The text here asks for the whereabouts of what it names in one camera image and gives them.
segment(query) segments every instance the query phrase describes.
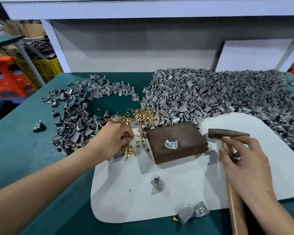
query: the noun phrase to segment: yellow crate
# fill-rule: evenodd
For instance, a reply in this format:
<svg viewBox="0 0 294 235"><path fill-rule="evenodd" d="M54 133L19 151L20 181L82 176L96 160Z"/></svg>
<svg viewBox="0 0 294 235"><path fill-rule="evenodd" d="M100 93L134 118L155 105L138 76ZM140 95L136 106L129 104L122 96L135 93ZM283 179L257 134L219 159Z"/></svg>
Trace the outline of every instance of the yellow crate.
<svg viewBox="0 0 294 235"><path fill-rule="evenodd" d="M20 67L20 69L29 76L29 82L31 83L34 90L37 91L39 88L34 83L36 83L39 87L41 87L41 84L35 77L27 62L24 59L19 58L14 58L14 61ZM55 58L53 60L32 59L32 62L34 63L36 69L38 70L45 83L51 81L51 79L53 79L58 74L63 73L63 69L59 63L58 58Z"/></svg>

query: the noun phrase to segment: person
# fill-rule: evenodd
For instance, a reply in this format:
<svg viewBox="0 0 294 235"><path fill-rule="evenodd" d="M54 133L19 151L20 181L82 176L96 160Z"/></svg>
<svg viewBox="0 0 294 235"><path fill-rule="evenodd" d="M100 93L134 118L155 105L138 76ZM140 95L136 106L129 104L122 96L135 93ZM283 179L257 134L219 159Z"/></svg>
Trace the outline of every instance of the person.
<svg viewBox="0 0 294 235"><path fill-rule="evenodd" d="M0 189L0 235L18 234L72 182L112 158L132 138L125 122L109 121L70 156ZM226 176L259 224L268 235L294 235L294 220L275 197L269 161L258 141L244 136L223 140L241 158L234 164L220 149Z"/></svg>

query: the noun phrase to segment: black cable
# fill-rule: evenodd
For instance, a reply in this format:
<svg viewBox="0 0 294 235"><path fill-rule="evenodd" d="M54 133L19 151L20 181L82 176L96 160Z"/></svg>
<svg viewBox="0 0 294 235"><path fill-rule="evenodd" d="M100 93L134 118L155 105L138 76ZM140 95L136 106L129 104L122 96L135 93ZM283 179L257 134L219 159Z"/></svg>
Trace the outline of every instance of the black cable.
<svg viewBox="0 0 294 235"><path fill-rule="evenodd" d="M7 55L9 55L9 53L4 49L4 48L2 48L1 46L0 46L0 48L7 54ZM14 61L14 59L12 58L12 56L11 55L9 55L9 57L13 60L13 62L20 68L20 66ZM41 88L40 86L38 86L28 75L27 75L27 73L26 72L24 72L24 71L22 71L27 77L28 77L28 79L30 79L31 80L31 82L32 83L34 83L39 89Z"/></svg>

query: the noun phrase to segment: white shelf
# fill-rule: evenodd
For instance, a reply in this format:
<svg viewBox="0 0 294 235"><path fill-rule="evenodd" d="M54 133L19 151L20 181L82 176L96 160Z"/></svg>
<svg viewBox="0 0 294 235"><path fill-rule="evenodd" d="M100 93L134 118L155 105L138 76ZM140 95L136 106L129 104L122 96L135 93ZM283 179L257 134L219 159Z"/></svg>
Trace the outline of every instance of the white shelf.
<svg viewBox="0 0 294 235"><path fill-rule="evenodd" d="M2 5L13 20L294 16L294 0L120 0Z"/></svg>

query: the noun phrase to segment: white board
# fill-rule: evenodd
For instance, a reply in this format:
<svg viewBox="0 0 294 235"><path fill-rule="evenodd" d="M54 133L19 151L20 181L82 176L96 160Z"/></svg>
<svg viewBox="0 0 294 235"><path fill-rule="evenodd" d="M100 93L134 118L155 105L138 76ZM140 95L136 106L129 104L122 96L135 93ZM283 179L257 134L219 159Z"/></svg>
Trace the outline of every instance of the white board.
<svg viewBox="0 0 294 235"><path fill-rule="evenodd" d="M292 39L227 40L216 72L275 69Z"/></svg>
<svg viewBox="0 0 294 235"><path fill-rule="evenodd" d="M260 119L243 113L223 114L205 119L201 133L206 134L209 128L247 132L257 138L269 159L277 198L294 197L294 152ZM216 152L221 148L217 139L208 138L208 144ZM181 207L193 207L200 201L210 210L228 208L219 154L155 165L142 146L136 150L137 157L131 156L128 161L111 160L96 166L90 202L100 221L123 223L173 216ZM157 176L165 183L160 193L151 184Z"/></svg>

